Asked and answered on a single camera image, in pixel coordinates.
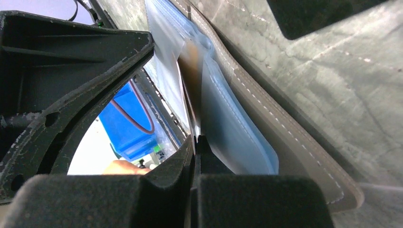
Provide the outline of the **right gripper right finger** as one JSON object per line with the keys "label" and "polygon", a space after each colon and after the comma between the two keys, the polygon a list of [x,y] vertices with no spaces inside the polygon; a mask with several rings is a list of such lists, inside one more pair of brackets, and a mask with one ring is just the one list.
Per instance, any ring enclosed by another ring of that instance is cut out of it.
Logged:
{"label": "right gripper right finger", "polygon": [[193,228],[331,228],[319,186],[302,176],[236,175],[196,143],[191,189]]}

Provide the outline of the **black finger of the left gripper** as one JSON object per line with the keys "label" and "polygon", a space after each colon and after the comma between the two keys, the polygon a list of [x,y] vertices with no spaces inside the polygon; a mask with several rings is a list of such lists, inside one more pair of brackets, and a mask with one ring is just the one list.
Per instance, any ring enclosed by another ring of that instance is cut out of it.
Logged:
{"label": "black finger of the left gripper", "polygon": [[67,173],[98,114],[153,56],[148,31],[0,13],[0,199]]}

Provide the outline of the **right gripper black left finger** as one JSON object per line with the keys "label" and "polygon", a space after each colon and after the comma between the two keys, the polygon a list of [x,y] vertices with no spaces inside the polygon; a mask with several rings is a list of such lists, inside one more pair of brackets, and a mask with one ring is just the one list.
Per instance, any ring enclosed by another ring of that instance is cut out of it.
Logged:
{"label": "right gripper black left finger", "polygon": [[194,140],[146,175],[37,175],[3,228],[183,228]]}

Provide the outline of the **grey card holder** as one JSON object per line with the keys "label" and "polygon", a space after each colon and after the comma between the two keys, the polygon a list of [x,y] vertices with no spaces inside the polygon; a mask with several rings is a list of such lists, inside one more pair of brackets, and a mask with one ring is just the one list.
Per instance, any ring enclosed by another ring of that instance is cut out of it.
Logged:
{"label": "grey card holder", "polygon": [[279,173],[313,179],[333,213],[361,207],[365,195],[359,185],[234,59],[196,7],[188,0],[173,4],[212,41],[230,88],[278,154]]}

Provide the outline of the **black card wallet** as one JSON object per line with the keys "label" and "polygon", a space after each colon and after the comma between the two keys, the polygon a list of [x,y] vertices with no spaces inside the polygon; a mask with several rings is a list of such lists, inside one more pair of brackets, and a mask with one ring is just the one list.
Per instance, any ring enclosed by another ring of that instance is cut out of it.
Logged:
{"label": "black card wallet", "polygon": [[295,40],[384,3],[383,0],[268,0],[283,36]]}

